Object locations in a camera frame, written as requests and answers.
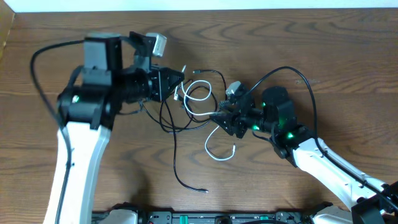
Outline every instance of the wood grain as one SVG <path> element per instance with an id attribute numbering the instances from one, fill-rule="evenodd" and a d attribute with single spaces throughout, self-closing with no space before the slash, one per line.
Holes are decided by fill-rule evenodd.
<path id="1" fill-rule="evenodd" d="M 89 31 L 160 32 L 167 36 L 158 63 L 175 69 L 188 65 L 187 78 L 209 80 L 221 98 L 223 84 L 214 74 L 189 75 L 193 69 L 224 73 L 227 85 L 247 86 L 281 65 L 301 70 L 317 99 L 320 136 L 359 169 L 387 183 L 398 179 L 398 10 L 267 10 L 202 12 L 90 12 L 18 14 L 0 63 L 0 222 L 40 223 L 47 208 L 55 168 L 57 139 L 51 120 L 29 77 L 29 60 L 39 48 L 81 39 Z M 125 47 L 124 64 L 132 61 Z M 36 71 L 55 102 L 70 72 L 81 64 L 81 46 L 46 52 Z M 262 84 L 288 88 L 299 120 L 312 126 L 305 84 L 280 72 Z M 198 107 L 211 107 L 209 101 Z M 159 104 L 148 103 L 155 117 Z M 170 101 L 177 125 L 186 122 L 180 105 Z M 117 117 L 99 172 L 95 209 L 130 201 L 174 210 L 264 211 L 310 208 L 322 201 L 343 204 L 312 176 L 280 160 L 270 145 L 247 134 L 238 140 L 221 131 L 209 145 L 236 157 L 216 162 L 203 150 L 214 124 L 177 136 L 180 178 L 210 190 L 185 190 L 172 169 L 172 136 L 145 114 Z"/>

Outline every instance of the wooden table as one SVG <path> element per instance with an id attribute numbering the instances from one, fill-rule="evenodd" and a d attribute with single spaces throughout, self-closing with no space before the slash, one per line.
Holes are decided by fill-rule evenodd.
<path id="1" fill-rule="evenodd" d="M 219 76 L 192 75 L 193 69 L 219 70 L 227 85 L 240 80 L 246 86 L 279 66 L 299 69 L 315 91 L 321 138 L 364 172 L 390 184 L 398 180 L 397 9 L 18 14 L 0 64 L 1 223 L 42 222 L 53 180 L 57 127 L 31 84 L 32 54 L 90 31 L 128 35 L 131 30 L 167 36 L 164 58 L 155 61 L 174 69 L 187 64 L 187 78 L 209 80 L 219 99 L 224 91 Z M 123 50 L 129 65 L 132 50 Z M 53 102 L 82 63 L 82 46 L 38 58 L 39 80 Z M 300 77 L 280 72 L 256 97 L 274 85 L 288 88 L 299 120 L 312 127 L 312 106 Z M 187 118 L 180 104 L 169 102 L 176 124 L 183 125 Z M 158 117 L 158 103 L 147 107 Z M 177 172 L 185 183 L 210 190 L 201 194 L 174 177 L 172 135 L 145 113 L 117 117 L 101 162 L 95 210 L 125 201 L 177 211 L 310 208 L 322 201 L 343 206 L 250 133 L 237 140 L 218 131 L 209 143 L 214 152 L 227 155 L 233 142 L 238 151 L 228 162 L 214 161 L 203 148 L 214 127 L 177 136 Z"/>

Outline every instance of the wooden surface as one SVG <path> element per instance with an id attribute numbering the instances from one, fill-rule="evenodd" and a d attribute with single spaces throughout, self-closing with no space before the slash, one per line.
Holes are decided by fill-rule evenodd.
<path id="1" fill-rule="evenodd" d="M 274 68 L 293 66 L 312 83 L 319 132 L 327 144 L 364 172 L 387 183 L 398 180 L 397 9 L 18 14 L 0 64 L 1 223 L 42 222 L 55 169 L 57 127 L 31 84 L 30 57 L 41 47 L 81 39 L 93 30 L 166 35 L 165 56 L 156 61 L 175 69 L 187 64 L 187 78 L 209 80 L 218 98 L 223 95 L 219 76 L 194 76 L 193 69 L 216 69 L 227 85 L 240 80 L 252 86 Z M 132 50 L 126 47 L 124 56 L 128 65 Z M 38 58 L 38 77 L 53 102 L 82 61 L 81 46 Z M 280 72 L 256 96 L 273 85 L 288 88 L 299 120 L 312 127 L 301 79 Z M 183 125 L 180 105 L 170 100 L 170 106 L 176 124 Z M 158 115 L 159 104 L 147 107 Z M 210 190 L 205 195 L 175 180 L 172 135 L 145 113 L 117 117 L 101 162 L 95 210 L 124 201 L 209 211 L 309 208 L 322 201 L 343 206 L 319 181 L 279 159 L 250 133 L 237 140 L 218 131 L 210 147 L 227 155 L 235 142 L 238 151 L 228 162 L 212 160 L 203 143 L 214 127 L 177 136 L 177 172 L 185 183 Z"/>

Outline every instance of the green component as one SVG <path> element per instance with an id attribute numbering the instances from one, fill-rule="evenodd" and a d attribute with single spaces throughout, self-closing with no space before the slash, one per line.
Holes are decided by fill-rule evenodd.
<path id="1" fill-rule="evenodd" d="M 188 215 L 180 216 L 180 224 L 188 224 Z"/>
<path id="2" fill-rule="evenodd" d="M 293 137 L 294 137 L 294 135 L 292 133 L 287 133 L 287 139 L 291 139 Z"/>

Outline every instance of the white wall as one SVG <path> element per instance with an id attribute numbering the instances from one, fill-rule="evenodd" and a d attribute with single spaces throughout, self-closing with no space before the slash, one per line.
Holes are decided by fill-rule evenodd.
<path id="1" fill-rule="evenodd" d="M 15 12 L 398 7 L 398 0 L 5 0 Z"/>

